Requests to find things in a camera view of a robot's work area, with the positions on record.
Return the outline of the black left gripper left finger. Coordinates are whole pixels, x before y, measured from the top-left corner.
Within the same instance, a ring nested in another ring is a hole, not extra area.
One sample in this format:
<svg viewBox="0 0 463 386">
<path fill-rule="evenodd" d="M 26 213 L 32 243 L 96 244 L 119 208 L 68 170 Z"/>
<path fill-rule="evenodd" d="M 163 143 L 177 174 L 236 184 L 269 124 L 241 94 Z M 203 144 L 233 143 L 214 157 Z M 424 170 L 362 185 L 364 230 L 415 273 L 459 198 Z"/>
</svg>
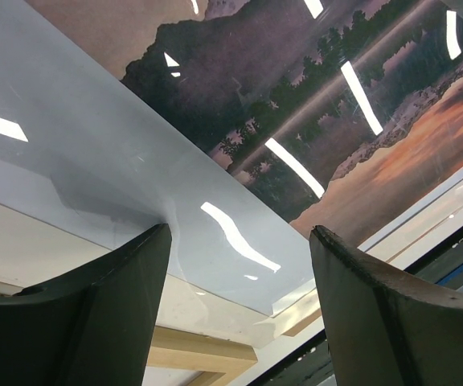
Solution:
<svg viewBox="0 0 463 386">
<path fill-rule="evenodd" d="M 0 385 L 139 385 L 170 257 L 157 224 L 120 248 L 0 295 Z"/>
</svg>

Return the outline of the wooden picture frame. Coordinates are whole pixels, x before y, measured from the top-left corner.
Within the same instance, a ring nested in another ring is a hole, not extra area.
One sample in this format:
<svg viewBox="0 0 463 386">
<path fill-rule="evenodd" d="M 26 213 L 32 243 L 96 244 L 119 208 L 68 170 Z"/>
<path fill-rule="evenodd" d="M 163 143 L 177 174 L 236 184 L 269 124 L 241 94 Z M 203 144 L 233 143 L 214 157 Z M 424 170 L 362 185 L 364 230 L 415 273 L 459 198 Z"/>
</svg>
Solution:
<svg viewBox="0 0 463 386">
<path fill-rule="evenodd" d="M 186 385 L 248 384 L 322 328 L 316 290 L 269 317 L 169 275 L 147 365 L 195 373 Z"/>
</svg>

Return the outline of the cream photo mat board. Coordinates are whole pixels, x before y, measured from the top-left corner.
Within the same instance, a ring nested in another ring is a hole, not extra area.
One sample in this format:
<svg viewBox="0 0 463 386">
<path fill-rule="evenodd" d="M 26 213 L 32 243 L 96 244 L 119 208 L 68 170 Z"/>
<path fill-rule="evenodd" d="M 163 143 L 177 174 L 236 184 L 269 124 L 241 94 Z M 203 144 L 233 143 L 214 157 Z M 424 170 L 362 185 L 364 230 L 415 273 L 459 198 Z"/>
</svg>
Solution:
<svg viewBox="0 0 463 386">
<path fill-rule="evenodd" d="M 0 292 L 57 277 L 108 250 L 0 205 Z M 275 317 L 251 310 L 172 275 L 166 277 L 157 324 L 162 327 L 264 347 L 280 336 L 323 329 L 317 292 L 310 291 Z"/>
</svg>

